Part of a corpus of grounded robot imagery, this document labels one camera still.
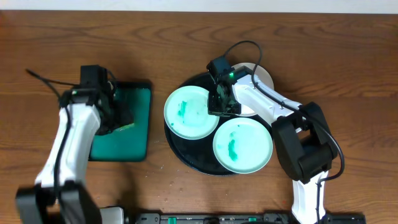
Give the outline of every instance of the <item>black round plate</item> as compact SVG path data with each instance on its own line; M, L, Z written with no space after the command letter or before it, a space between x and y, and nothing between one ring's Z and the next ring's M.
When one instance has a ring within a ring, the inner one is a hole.
M209 73L199 74L181 85L188 86L199 86L206 90L210 90L211 84L213 83L213 79ZM225 122L230 119L238 118L239 116L230 116L230 117L220 117L218 121L217 128L209 134L207 137L198 140L188 140L184 138L178 137L174 134L166 122L164 123L164 130L166 134L167 141L175 155L187 166L195 169L199 172L209 175L216 176L228 176L234 175L236 173L225 169L217 160L216 156L213 152L213 138L217 132L217 129ZM268 131L271 133L271 127L258 115L250 117L262 125L264 125Z

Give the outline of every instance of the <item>round plate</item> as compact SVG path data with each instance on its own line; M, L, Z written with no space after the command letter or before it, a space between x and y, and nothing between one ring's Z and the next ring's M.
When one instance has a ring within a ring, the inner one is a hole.
M210 90L213 87L213 85L211 84L212 82L213 79L211 75L206 72L190 78L181 86L195 85L202 87L206 90ZM238 118L238 116L220 117L217 128L233 118ZM252 116L250 117L250 119L254 119L260 122L271 133L271 127L269 126L269 124L267 124L258 115ZM223 167L223 165L218 162L216 156L214 155L213 139L216 131L213 131L207 137L193 141L181 138L178 135L174 134L167 126L166 122L164 124L164 131L170 148L185 165L208 175L229 176L236 174L235 172L231 172L230 170Z
M216 129L220 117L209 115L209 91L198 86L184 86L175 90L164 106L164 118L174 134L188 140L208 136Z
M244 63L239 63L239 64L236 64L236 65L233 65L232 67L235 68L235 69L238 69L238 68L240 68L242 66L246 66L247 68L254 69L255 65L256 64L254 64L254 63L244 62ZM265 68L261 67L260 65L257 66L256 75L269 88L274 89L274 82L272 81L271 76L269 75L269 73L267 72L267 70ZM257 113L254 112L252 109L250 109L250 107L248 107L246 105L242 105L242 112L241 112L240 116L248 117L248 116L254 116L256 114Z
M230 171L249 174L263 168L272 155L272 138L259 122L235 118L218 128L213 150L218 162Z

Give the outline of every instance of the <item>wooden table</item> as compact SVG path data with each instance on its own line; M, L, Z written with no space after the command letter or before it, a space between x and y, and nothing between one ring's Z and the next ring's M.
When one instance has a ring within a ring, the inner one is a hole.
M397 24L398 16L383 15L3 11L0 222L19 223L16 190L34 183L58 127L56 97L24 69L76 83L80 65L90 64L124 81L154 84L146 160L88 164L87 188L99 206L164 213L290 210L292 181L275 152L254 174L212 177L180 162L164 134L170 93L233 43L252 39L264 48L261 64L275 89L301 103L317 102L343 148L346 170L327 183L326 209L397 223ZM232 54L235 62L258 56L250 45ZM330 173L339 167L334 160Z

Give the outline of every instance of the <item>white arm segment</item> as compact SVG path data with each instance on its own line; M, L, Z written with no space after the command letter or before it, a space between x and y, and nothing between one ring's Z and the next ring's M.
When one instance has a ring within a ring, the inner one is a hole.
M68 110L72 119L72 126L69 130L68 139L63 148L60 161L59 178L61 186L64 185L66 180L85 183L91 143L101 124L101 118L95 106L87 106L85 103L75 103L68 105ZM62 108L60 110L60 124L50 156L35 180L35 184L41 183L43 188L54 186L53 169L63 135L67 128L67 122L67 113L65 108Z
M254 81L258 83L262 90L280 101L284 101L285 104L297 109L301 105L301 103L291 101L266 86L260 81L257 75L254 75ZM287 108L282 108L278 103L264 96L264 94L256 89L251 81L251 75L240 78L238 82L233 85L233 92L236 100L240 104L250 107L250 109L256 112L269 125L276 121L278 117L293 113L293 111Z
M293 194L294 194L294 202L292 206L292 213L294 217L301 224L314 224L317 222L317 188L318 188L318 180L325 178L328 176L328 172L321 172L315 177L312 177L310 182L307 184L303 184L301 181L293 180ZM322 217L326 214L325 209L323 208L323 192L325 189L325 183L321 183L322 187L319 193L319 217Z

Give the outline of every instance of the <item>green stain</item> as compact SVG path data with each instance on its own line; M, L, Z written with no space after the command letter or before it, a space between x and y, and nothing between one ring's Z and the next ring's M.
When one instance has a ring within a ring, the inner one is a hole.
M185 116L185 108L187 107L187 102L183 101L180 110L178 111L178 115L184 118Z
M232 161L236 161L238 159L238 155L235 152L235 140L232 139L229 144L228 144L228 152L229 152L229 158L232 159Z

